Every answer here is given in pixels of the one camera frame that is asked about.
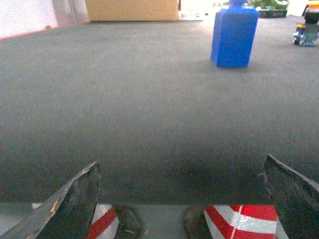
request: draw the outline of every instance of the blue bottle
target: blue bottle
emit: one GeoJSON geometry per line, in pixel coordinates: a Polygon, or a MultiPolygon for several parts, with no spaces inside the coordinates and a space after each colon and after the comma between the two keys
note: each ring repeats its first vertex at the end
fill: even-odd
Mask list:
{"type": "Polygon", "coordinates": [[[217,67],[247,67],[259,13],[244,6],[247,0],[230,0],[216,13],[210,59],[217,67]]]}

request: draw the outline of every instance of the gray carpet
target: gray carpet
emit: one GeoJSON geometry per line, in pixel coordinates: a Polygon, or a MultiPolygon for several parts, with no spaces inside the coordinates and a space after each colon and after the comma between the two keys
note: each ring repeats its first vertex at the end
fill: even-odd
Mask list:
{"type": "Polygon", "coordinates": [[[183,216],[188,206],[135,205],[134,212],[143,225],[143,239],[185,239],[183,216]]]}
{"type": "Polygon", "coordinates": [[[95,23],[0,41],[0,201],[42,202],[98,160],[101,202],[261,204],[268,153],[319,181],[319,47],[259,19],[246,69],[207,22],[95,23]]]}

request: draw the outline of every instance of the lego figure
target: lego figure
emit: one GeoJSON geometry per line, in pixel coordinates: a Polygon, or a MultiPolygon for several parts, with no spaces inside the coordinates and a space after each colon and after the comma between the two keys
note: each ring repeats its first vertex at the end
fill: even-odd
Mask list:
{"type": "Polygon", "coordinates": [[[298,24],[294,33],[294,44],[299,46],[313,46],[319,38],[319,0],[310,0],[305,9],[305,23],[298,24]]]}

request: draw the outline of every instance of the red and white striped tape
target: red and white striped tape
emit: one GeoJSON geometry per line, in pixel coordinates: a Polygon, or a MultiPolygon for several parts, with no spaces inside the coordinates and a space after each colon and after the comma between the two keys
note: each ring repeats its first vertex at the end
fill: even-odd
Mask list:
{"type": "MultiPolygon", "coordinates": [[[[33,209],[38,208],[41,203],[32,203],[33,209]]],[[[114,239],[119,226],[112,205],[97,204],[88,239],[114,239]]]]}
{"type": "Polygon", "coordinates": [[[206,221],[214,239],[274,239],[277,214],[273,206],[208,206],[206,221]]]}

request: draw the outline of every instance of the black plastic piece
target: black plastic piece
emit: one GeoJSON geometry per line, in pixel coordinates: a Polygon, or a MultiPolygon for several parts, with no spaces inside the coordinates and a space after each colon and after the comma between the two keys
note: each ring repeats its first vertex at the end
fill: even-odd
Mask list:
{"type": "Polygon", "coordinates": [[[98,163],[85,167],[0,239],[87,239],[99,190],[98,163]]]}
{"type": "Polygon", "coordinates": [[[191,207],[183,217],[183,226],[187,239],[212,239],[205,218],[206,207],[191,207]]]}
{"type": "Polygon", "coordinates": [[[314,33],[317,34],[319,32],[319,25],[317,24],[307,24],[305,23],[305,28],[303,29],[303,33],[314,33]]]}
{"type": "Polygon", "coordinates": [[[319,21],[319,12],[306,12],[305,23],[317,24],[319,21]]]}
{"type": "Polygon", "coordinates": [[[319,238],[319,184],[268,155],[266,189],[289,239],[319,238]]]}
{"type": "Polygon", "coordinates": [[[142,236],[143,226],[135,216],[136,212],[132,208],[114,206],[119,219],[119,226],[115,239],[139,239],[142,236]]]}
{"type": "Polygon", "coordinates": [[[279,18],[286,17],[287,10],[259,10],[259,18],[279,18]]]}

